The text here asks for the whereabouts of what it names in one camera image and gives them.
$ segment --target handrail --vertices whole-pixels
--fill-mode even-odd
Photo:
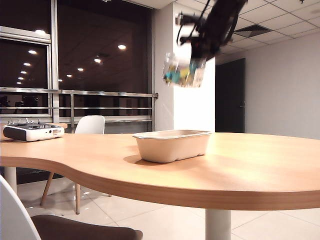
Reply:
[[[96,95],[96,96],[114,96],[114,97],[159,97],[158,93],[133,93],[133,92],[113,92],[113,91],[81,91],[65,89],[45,89],[45,88],[26,88],[26,87],[0,87],[0,92],[12,93],[40,93],[40,94],[67,94],[70,95],[70,107],[46,107],[46,106],[1,106],[3,110],[19,109],[47,109],[47,110],[70,110],[71,132],[75,130],[75,110],[152,110],[152,107],[75,107],[75,95]],[[127,123],[127,122],[150,122],[151,119],[110,119],[108,123]]]
[[[4,87],[4,86],[0,86],[0,92],[99,95],[99,96],[143,97],[143,98],[157,98],[158,97],[157,93],[135,93],[135,92],[116,92],[116,91],[85,91],[85,90],[46,89],[46,88],[30,88],[30,87]]]

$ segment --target pulp container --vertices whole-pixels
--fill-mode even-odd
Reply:
[[[154,163],[171,163],[206,154],[209,131],[166,130],[133,135],[142,159]]]

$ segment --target tiled floor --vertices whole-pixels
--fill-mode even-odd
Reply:
[[[74,184],[54,179],[45,205],[40,198],[46,182],[18,185],[30,215],[53,213],[85,223],[131,227],[144,240],[205,240],[205,210],[126,199],[81,187],[80,214],[75,214]],[[231,240],[319,240],[320,209],[232,211]]]

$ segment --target brown chair seat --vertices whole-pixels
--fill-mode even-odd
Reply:
[[[31,219],[41,240],[141,240],[143,236],[128,227],[93,225],[53,215]]]

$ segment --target white table leg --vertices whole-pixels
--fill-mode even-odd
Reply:
[[[4,176],[5,180],[11,186],[13,191],[17,193],[17,172],[16,168],[12,166],[5,166],[4,167]]]
[[[205,210],[205,240],[231,240],[230,210]]]

